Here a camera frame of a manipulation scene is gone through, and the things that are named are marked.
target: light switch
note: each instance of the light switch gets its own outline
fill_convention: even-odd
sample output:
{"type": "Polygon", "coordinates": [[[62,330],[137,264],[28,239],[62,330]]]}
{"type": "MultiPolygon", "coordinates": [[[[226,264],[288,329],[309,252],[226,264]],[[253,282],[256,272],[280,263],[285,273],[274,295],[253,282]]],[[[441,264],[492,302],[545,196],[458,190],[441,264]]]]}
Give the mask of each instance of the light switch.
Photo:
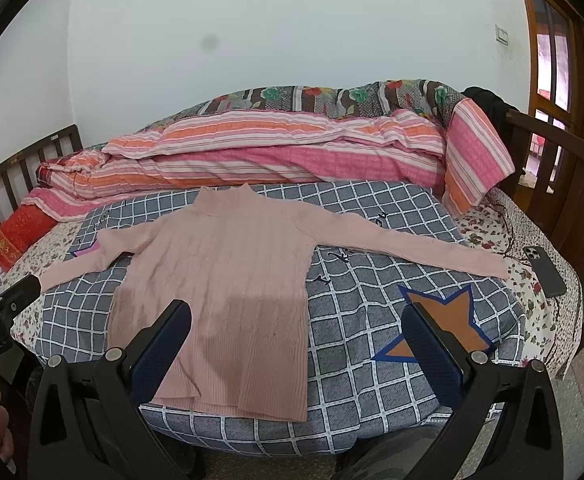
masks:
{"type": "Polygon", "coordinates": [[[508,34],[499,25],[496,25],[496,41],[504,45],[508,44],[508,34]]]}

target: blue gripper pad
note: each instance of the blue gripper pad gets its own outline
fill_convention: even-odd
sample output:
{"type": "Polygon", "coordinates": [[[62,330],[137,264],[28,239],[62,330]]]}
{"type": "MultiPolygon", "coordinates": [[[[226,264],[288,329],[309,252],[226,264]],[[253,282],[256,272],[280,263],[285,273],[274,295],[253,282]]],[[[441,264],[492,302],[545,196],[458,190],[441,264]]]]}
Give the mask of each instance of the blue gripper pad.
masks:
{"type": "Polygon", "coordinates": [[[403,336],[438,402],[456,410],[463,400],[463,374],[414,306],[401,314],[403,336]]]}
{"type": "Polygon", "coordinates": [[[143,330],[151,330],[160,324],[162,327],[147,343],[130,370],[128,395],[136,407],[153,399],[163,377],[181,350],[192,326],[189,305],[180,300],[172,301],[154,325],[143,330]]]}

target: red pillow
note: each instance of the red pillow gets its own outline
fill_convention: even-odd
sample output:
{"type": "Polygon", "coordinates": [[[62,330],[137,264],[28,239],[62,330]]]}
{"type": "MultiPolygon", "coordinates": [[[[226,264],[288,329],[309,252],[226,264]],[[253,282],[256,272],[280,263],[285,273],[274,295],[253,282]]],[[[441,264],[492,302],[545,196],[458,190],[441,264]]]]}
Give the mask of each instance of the red pillow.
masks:
{"type": "Polygon", "coordinates": [[[22,205],[0,225],[0,268],[7,272],[58,222],[35,205],[22,205]]]}

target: black phone case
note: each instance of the black phone case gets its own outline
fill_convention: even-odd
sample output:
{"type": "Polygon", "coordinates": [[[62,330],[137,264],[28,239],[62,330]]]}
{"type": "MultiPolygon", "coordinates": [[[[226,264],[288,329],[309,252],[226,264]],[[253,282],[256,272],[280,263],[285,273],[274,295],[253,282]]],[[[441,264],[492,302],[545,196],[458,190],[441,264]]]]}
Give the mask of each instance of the black phone case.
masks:
{"type": "Polygon", "coordinates": [[[543,247],[523,247],[523,252],[530,261],[532,269],[536,272],[536,277],[546,298],[556,298],[567,292],[568,289],[563,278],[543,247]]]}

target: white wall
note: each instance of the white wall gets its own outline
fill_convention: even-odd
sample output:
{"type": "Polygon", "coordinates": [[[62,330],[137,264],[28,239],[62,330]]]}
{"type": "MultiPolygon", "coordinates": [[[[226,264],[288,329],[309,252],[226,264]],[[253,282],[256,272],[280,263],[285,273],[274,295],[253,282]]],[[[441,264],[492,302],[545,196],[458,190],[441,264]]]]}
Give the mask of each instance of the white wall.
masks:
{"type": "Polygon", "coordinates": [[[254,86],[430,78],[524,111],[530,91],[523,0],[72,0],[68,51],[84,144],[254,86]]]}
{"type": "Polygon", "coordinates": [[[70,0],[29,0],[0,37],[0,162],[72,124],[70,0]]]}

